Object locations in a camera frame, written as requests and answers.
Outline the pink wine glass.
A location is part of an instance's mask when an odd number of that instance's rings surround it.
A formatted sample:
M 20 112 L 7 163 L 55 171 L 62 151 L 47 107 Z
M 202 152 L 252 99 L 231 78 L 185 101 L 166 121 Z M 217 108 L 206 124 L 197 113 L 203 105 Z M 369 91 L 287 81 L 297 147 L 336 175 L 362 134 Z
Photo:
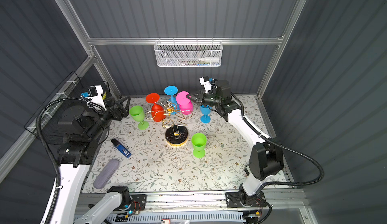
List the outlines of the pink wine glass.
M 176 96 L 176 101 L 179 104 L 180 111 L 184 115 L 190 115 L 194 110 L 194 106 L 191 100 L 187 98 L 188 94 L 189 94 L 188 92 L 183 91 L 178 93 Z

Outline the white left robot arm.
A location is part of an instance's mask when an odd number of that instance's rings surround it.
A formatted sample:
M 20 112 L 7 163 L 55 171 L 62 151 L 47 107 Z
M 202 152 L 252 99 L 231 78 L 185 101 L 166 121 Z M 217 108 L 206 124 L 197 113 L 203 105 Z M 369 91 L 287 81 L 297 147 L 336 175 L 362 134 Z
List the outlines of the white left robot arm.
M 65 128 L 67 140 L 55 157 L 44 137 L 41 121 L 43 114 L 51 107 L 65 102 L 82 102 L 87 107 L 100 111 L 86 111 L 75 105 L 63 112 L 60 120 Z M 107 109 L 104 104 L 90 98 L 64 98 L 48 103 L 36 118 L 36 133 L 54 168 L 54 185 L 45 209 L 42 223 L 72 224 L 83 183 L 99 152 L 100 145 L 109 132 L 112 121 L 119 121 L 129 115 L 129 96 L 113 101 Z

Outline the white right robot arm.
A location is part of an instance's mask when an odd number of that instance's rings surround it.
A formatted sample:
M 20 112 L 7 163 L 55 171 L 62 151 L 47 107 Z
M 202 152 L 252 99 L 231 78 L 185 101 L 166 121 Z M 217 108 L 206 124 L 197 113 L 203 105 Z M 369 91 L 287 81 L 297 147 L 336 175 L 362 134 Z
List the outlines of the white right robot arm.
M 226 80 L 217 80 L 201 77 L 200 84 L 203 89 L 187 95 L 192 103 L 208 107 L 218 113 L 226 122 L 233 126 L 249 144 L 251 149 L 249 159 L 249 174 L 241 184 L 237 200 L 242 206 L 250 207 L 254 204 L 257 195 L 267 186 L 309 186 L 320 182 L 325 173 L 323 167 L 312 157 L 278 143 L 260 130 L 246 115 L 244 104 L 231 91 L 231 86 Z M 283 151 L 289 151 L 310 161 L 319 171 L 317 177 L 304 182 L 270 181 L 284 168 Z

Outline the green wine glass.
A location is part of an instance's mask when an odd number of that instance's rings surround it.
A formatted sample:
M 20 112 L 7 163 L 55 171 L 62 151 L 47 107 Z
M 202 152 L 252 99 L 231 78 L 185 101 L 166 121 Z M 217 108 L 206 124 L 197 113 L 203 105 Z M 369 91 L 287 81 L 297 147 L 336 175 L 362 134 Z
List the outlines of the green wine glass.
M 194 157 L 203 158 L 206 154 L 205 147 L 207 144 L 207 137 L 202 133 L 196 133 L 192 136 L 191 142 Z
M 133 106 L 130 108 L 131 117 L 138 123 L 138 128 L 140 130 L 145 130 L 149 127 L 149 123 L 145 121 L 144 109 L 141 106 Z

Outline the red wine glass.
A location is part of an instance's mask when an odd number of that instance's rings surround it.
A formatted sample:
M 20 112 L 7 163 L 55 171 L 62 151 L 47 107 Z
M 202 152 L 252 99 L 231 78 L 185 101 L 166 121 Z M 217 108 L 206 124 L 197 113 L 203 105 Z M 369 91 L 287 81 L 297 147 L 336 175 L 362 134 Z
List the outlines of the red wine glass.
M 164 108 L 158 104 L 159 100 L 160 96 L 157 93 L 151 93 L 146 96 L 146 102 L 152 105 L 151 110 L 145 115 L 148 120 L 161 122 L 166 118 Z

